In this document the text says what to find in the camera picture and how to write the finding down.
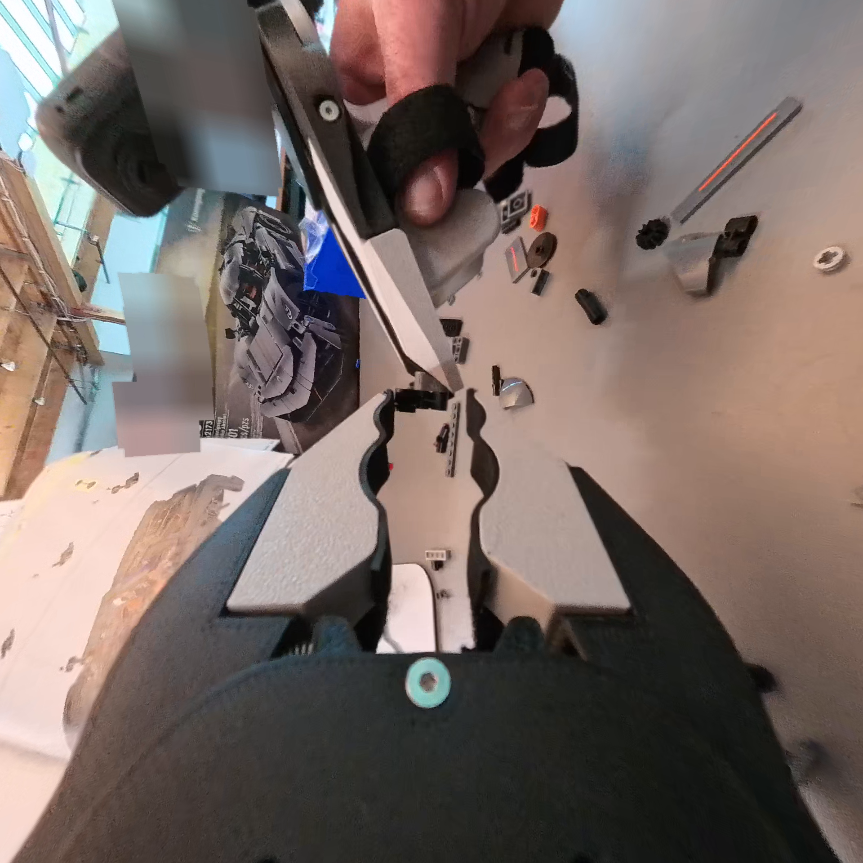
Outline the blue plastic bin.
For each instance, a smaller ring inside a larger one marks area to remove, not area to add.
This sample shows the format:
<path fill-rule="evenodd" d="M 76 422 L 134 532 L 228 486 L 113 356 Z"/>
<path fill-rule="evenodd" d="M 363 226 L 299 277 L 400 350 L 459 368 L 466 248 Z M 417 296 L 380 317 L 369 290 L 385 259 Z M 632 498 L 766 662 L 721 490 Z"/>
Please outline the blue plastic bin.
<path fill-rule="evenodd" d="M 318 256 L 310 265 L 305 263 L 304 290 L 349 298 L 365 298 L 365 293 L 339 242 L 329 227 Z"/>

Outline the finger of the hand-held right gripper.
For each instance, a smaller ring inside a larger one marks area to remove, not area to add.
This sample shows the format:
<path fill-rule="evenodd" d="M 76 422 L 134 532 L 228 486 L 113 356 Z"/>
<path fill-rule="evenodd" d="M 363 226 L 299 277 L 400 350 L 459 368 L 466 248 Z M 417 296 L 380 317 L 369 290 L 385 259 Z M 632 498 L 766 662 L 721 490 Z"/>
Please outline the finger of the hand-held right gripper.
<path fill-rule="evenodd" d="M 338 241 L 405 372 L 458 393 L 462 377 L 406 234 L 394 229 L 364 240 L 338 228 Z"/>

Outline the small black lego assembly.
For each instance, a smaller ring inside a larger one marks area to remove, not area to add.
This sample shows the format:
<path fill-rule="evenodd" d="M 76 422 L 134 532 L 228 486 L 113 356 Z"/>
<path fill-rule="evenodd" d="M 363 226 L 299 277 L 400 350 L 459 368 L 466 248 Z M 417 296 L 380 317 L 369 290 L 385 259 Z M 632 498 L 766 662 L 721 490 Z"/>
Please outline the small black lego assembly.
<path fill-rule="evenodd" d="M 405 414 L 422 410 L 443 412 L 452 395 L 444 384 L 420 370 L 414 373 L 409 386 L 394 390 L 394 410 Z"/>

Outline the wooden frame structure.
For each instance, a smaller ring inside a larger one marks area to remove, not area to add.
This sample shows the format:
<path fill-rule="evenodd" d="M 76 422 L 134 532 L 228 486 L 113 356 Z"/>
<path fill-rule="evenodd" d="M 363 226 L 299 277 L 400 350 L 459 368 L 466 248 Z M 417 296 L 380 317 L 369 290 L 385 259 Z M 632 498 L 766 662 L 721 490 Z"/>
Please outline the wooden frame structure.
<path fill-rule="evenodd" d="M 95 323 L 123 323 L 90 302 L 22 164 L 1 159 L 1 496 L 22 498 L 49 460 L 58 426 L 78 451 L 101 390 Z"/>

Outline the grey curved lego panel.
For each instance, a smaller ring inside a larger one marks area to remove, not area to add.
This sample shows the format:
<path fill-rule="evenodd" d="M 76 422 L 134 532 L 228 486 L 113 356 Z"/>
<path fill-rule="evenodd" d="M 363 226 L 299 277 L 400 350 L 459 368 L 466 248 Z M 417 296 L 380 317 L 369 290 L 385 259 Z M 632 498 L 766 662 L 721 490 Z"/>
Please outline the grey curved lego panel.
<path fill-rule="evenodd" d="M 728 268 L 741 258 L 758 229 L 756 214 L 732 218 L 718 232 L 689 233 L 667 243 L 663 253 L 683 292 L 693 298 L 711 296 Z"/>

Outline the lego set box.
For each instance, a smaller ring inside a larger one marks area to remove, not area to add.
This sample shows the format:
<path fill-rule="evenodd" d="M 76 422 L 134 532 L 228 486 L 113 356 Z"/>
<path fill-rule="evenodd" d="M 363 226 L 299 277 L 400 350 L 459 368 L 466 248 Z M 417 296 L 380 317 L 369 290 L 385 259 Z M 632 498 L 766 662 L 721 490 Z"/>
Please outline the lego set box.
<path fill-rule="evenodd" d="M 167 207 L 156 272 L 200 288 L 213 409 L 202 437 L 278 440 L 298 456 L 359 406 L 357 298 L 304 290 L 290 216 L 257 200 L 185 190 Z"/>

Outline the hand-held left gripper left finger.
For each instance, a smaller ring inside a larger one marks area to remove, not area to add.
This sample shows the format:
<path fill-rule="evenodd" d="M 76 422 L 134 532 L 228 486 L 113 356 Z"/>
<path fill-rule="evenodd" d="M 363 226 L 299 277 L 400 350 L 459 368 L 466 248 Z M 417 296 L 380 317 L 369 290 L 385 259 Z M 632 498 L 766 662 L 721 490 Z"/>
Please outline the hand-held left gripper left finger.
<path fill-rule="evenodd" d="M 393 433 L 394 391 L 385 390 L 290 463 L 230 612 L 357 624 L 387 610 L 392 562 L 379 491 Z"/>

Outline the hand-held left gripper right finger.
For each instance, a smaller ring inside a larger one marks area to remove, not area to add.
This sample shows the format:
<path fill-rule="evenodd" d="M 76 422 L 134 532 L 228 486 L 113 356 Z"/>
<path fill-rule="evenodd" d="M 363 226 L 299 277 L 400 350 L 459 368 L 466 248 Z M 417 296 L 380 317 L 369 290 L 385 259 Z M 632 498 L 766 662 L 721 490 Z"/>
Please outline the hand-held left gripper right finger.
<path fill-rule="evenodd" d="M 509 419 L 465 396 L 470 517 L 467 583 L 477 648 L 517 618 L 553 637 L 571 616 L 619 618 L 631 600 L 567 462 Z"/>

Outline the pile of clear plastic bags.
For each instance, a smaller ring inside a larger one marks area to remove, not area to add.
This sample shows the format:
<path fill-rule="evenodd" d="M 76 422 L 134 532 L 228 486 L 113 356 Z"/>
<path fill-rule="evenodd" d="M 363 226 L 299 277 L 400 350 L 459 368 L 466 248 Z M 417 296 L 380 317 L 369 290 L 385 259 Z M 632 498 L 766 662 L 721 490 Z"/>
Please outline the pile of clear plastic bags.
<path fill-rule="evenodd" d="M 322 210 L 307 208 L 299 223 L 305 263 L 310 265 L 318 256 L 329 235 L 329 222 Z"/>

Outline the long strip orange line lego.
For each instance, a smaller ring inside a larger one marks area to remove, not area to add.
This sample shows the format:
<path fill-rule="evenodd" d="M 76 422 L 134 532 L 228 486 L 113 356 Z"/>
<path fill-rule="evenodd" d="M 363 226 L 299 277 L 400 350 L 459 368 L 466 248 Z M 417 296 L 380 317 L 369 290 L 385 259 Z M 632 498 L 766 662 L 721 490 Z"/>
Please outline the long strip orange line lego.
<path fill-rule="evenodd" d="M 674 224 L 687 222 L 707 200 L 787 127 L 800 114 L 803 107 L 803 103 L 797 98 L 787 97 L 771 109 L 672 210 L 671 221 Z"/>

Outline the white book stand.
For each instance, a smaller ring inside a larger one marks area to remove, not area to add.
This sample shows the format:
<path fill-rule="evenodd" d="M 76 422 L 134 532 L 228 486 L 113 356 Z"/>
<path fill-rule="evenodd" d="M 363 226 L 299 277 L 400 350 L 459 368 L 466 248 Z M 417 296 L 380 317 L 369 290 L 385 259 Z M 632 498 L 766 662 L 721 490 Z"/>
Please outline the white book stand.
<path fill-rule="evenodd" d="M 437 653 L 435 597 L 423 566 L 393 566 L 386 622 L 375 652 Z"/>

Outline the lego instruction booklet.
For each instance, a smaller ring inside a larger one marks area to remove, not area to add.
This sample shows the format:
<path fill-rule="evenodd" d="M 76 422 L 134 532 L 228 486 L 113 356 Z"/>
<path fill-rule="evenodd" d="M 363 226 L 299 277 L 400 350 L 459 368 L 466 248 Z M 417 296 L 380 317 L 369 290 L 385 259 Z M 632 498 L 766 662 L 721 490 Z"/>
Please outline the lego instruction booklet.
<path fill-rule="evenodd" d="M 292 456 L 81 452 L 49 464 L 2 527 L 2 744 L 66 762 L 98 692 L 160 591 Z"/>

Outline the person's right hand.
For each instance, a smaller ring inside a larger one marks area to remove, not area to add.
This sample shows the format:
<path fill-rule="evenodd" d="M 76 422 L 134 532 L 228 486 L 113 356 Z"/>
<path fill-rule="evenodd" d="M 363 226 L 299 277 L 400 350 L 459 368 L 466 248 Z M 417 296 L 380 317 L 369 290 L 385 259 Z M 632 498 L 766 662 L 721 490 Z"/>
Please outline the person's right hand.
<path fill-rule="evenodd" d="M 345 102 L 387 102 L 369 134 L 368 153 L 403 221 L 442 220 L 459 187 L 531 155 L 552 84 L 544 67 L 521 67 L 480 107 L 475 129 L 453 94 L 458 67 L 491 36 L 548 31 L 561 1 L 340 2 L 330 58 Z"/>

